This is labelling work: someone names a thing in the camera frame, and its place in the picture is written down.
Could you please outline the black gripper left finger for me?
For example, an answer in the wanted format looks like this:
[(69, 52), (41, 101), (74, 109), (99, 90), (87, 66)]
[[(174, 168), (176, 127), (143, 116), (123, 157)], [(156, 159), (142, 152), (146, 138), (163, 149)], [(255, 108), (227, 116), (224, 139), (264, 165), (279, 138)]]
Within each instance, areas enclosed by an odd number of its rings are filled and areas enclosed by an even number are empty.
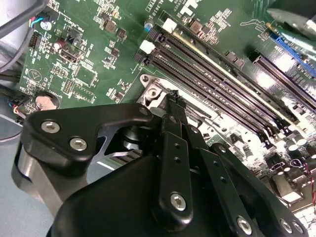
[(71, 195), (91, 184), (86, 180), (91, 162), (124, 150), (130, 128), (135, 129), (135, 142), (140, 145), (138, 158), (179, 155), (189, 159), (177, 96), (177, 91), (165, 96), (162, 117), (139, 103), (33, 113), (26, 118), (22, 130), (20, 174), (38, 191), (55, 219)]

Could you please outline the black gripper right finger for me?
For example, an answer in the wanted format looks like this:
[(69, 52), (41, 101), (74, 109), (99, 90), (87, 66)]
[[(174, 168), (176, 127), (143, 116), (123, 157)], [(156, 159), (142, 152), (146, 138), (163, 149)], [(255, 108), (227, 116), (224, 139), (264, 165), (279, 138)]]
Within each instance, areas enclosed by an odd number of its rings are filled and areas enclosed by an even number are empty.
[(217, 226), (223, 237), (306, 237), (294, 214), (224, 145), (207, 146), (201, 132), (188, 124), (186, 102), (176, 97), (193, 160), (217, 204)]

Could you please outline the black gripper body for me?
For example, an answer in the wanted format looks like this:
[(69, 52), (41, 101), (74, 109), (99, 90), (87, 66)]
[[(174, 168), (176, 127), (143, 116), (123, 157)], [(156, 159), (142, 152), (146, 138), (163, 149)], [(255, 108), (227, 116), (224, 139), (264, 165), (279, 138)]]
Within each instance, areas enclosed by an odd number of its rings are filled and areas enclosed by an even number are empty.
[(145, 157), (71, 195), (51, 237), (230, 237), (221, 207), (187, 156)]

